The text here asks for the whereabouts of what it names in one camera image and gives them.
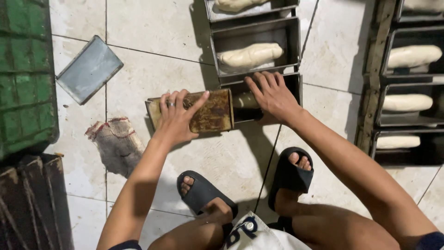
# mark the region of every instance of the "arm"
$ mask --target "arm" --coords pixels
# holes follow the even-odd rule
[[[190,131],[190,120],[208,99],[209,93],[205,92],[188,110],[183,108],[186,94],[188,91],[182,90],[162,95],[162,118],[158,128],[117,197],[100,235],[98,250],[107,250],[128,240],[139,240],[168,152],[174,145],[198,136]],[[167,107],[167,98],[176,106]]]
[[[261,108],[292,128],[403,249],[413,249],[420,236],[438,230],[379,164],[299,106],[281,74],[253,78],[262,90],[250,77],[245,81]]]

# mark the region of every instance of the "green plastic crate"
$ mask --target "green plastic crate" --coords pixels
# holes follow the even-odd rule
[[[59,135],[48,0],[0,0],[0,160]]]

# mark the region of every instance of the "hand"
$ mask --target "hand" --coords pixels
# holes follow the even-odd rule
[[[259,82],[261,89],[253,81]],[[273,74],[269,72],[256,72],[251,77],[245,77],[254,98],[258,102],[264,117],[259,123],[271,123],[277,121],[281,124],[287,124],[288,120],[293,116],[295,110],[301,109],[293,94],[285,86],[284,77],[279,73]]]
[[[160,111],[162,117],[159,120],[156,132],[153,138],[159,138],[162,142],[173,147],[181,142],[190,141],[199,136],[199,134],[190,131],[190,120],[193,115],[203,106],[210,96],[210,92],[205,91],[200,99],[188,110],[183,107],[183,99],[189,92],[182,89],[181,92],[174,91],[172,94],[163,94],[160,98]]]

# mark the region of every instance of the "dirty floor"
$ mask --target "dirty floor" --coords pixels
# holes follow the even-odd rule
[[[50,6],[56,75],[94,35],[106,41],[125,64],[82,106],[57,85],[60,138],[47,152],[64,154],[75,248],[95,249],[126,179],[106,172],[96,146],[84,135],[87,128],[97,121],[125,116],[146,145],[151,137],[144,104],[147,98],[174,90],[217,88],[209,24],[202,0],[50,0]],[[361,0],[301,0],[297,8],[303,106],[351,142],[372,9],[372,1]],[[302,147],[313,157],[316,174],[303,202],[332,204],[369,216],[292,130],[247,122],[219,136],[194,140],[168,155],[149,223],[142,232],[142,248],[193,219],[176,190],[176,177],[185,170],[199,172],[238,202],[239,216],[251,210],[264,221],[273,221],[268,190],[278,156],[289,146]],[[444,194],[439,192],[444,189],[444,171],[437,167],[388,171],[444,230]]]

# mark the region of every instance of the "black slide sandal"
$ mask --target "black slide sandal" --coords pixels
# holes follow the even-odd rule
[[[311,170],[304,170],[291,164],[288,160],[290,155],[296,152],[299,155],[298,164],[303,156],[306,156],[310,161]],[[271,186],[270,196],[268,198],[268,206],[274,211],[274,202],[276,201],[276,194],[280,188],[287,188],[292,191],[307,193],[313,178],[314,169],[313,161],[310,155],[303,149],[297,147],[286,148],[279,157],[277,163],[276,173],[274,175],[273,185]]]
[[[185,176],[193,178],[194,183],[183,197],[181,189]],[[196,215],[202,214],[201,209],[217,197],[221,198],[231,208],[233,219],[236,218],[238,214],[238,205],[213,186],[205,177],[195,171],[188,170],[177,177],[177,191],[180,197],[182,197],[183,202],[185,202]]]

